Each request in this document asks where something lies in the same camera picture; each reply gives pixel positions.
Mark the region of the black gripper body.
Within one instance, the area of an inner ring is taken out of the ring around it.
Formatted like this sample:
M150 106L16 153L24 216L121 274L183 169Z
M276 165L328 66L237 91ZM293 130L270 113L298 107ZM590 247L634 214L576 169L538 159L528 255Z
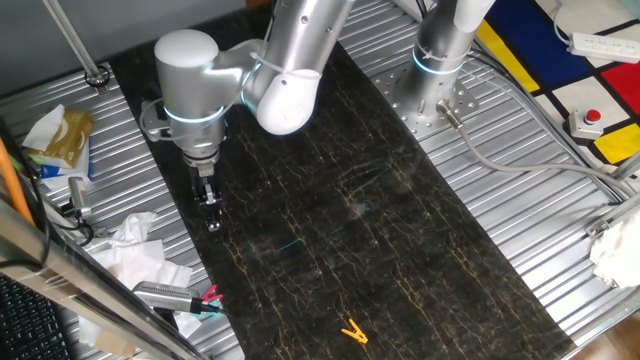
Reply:
M201 176L197 168L192 168L191 186L195 199L203 206L217 205L222 199L215 174Z

